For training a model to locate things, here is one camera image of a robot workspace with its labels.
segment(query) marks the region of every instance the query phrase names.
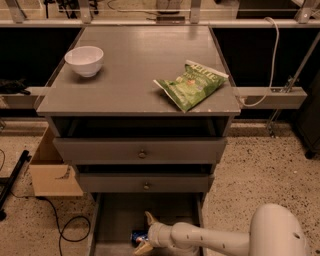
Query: open drawer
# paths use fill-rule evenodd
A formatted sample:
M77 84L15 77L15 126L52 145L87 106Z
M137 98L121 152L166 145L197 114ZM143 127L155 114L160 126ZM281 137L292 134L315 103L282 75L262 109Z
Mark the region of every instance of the open drawer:
M200 194L98 194L86 255L133 255L132 231L148 230L145 211L166 225L187 222L202 226ZM171 254L166 249L156 248L147 255Z

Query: white bowl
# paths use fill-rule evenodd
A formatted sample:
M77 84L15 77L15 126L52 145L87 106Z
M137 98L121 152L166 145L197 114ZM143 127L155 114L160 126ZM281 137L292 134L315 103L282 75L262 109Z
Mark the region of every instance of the white bowl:
M83 77L92 77L101 69L103 51L95 46L81 46L66 53L65 61L71 69Z

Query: cardboard box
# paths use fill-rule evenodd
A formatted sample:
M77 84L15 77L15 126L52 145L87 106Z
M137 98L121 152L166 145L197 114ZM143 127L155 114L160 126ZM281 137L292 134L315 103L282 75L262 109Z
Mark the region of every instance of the cardboard box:
M53 139L47 128L29 164L35 196L83 196L75 171L63 163Z

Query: drawer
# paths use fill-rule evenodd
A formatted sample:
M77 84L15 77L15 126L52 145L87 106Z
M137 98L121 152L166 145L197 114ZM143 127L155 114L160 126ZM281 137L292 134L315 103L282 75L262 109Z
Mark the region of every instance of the drawer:
M225 138L56 138L67 163L78 164L192 164L218 163Z
M193 174L79 174L78 183L83 191L102 192L203 192L207 193L213 182L212 175Z
M199 194L98 194L86 255L133 255L130 235L133 230L148 230L145 211L167 225L203 226ZM173 256L164 248L146 255Z

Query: chip bag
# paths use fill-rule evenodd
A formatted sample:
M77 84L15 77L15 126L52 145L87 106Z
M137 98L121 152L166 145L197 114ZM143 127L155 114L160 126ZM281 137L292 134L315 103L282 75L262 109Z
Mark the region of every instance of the chip bag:
M154 82L183 112L187 112L227 80L227 74L187 60L185 72L175 81L157 79Z

